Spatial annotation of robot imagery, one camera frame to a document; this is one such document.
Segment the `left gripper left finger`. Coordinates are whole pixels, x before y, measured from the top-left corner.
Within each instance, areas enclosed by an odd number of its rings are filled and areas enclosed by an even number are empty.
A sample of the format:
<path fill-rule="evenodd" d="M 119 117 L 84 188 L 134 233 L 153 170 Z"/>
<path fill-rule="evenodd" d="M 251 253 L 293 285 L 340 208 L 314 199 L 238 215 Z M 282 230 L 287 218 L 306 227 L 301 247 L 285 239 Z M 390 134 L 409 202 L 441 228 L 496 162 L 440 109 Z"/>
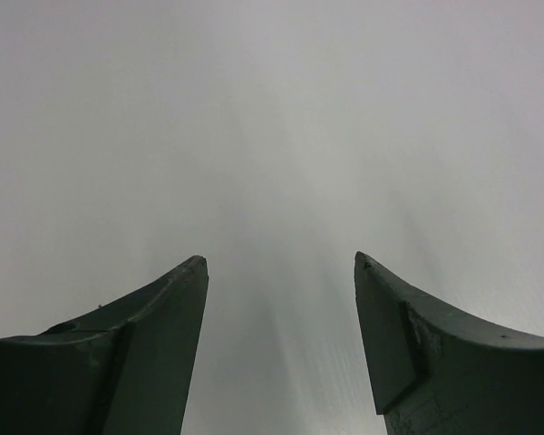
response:
<path fill-rule="evenodd" d="M 178 434 L 208 294 L 193 256 L 139 290 L 0 339 L 0 434 Z"/>

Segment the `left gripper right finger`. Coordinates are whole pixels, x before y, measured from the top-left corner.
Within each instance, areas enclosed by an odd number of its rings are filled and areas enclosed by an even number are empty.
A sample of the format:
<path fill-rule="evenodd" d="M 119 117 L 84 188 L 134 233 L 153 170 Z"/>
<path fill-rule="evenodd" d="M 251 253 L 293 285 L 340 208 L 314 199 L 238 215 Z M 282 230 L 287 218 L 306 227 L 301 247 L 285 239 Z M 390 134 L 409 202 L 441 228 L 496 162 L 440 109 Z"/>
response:
<path fill-rule="evenodd" d="M 544 337 L 468 314 L 355 255 L 374 406 L 389 434 L 544 434 Z"/>

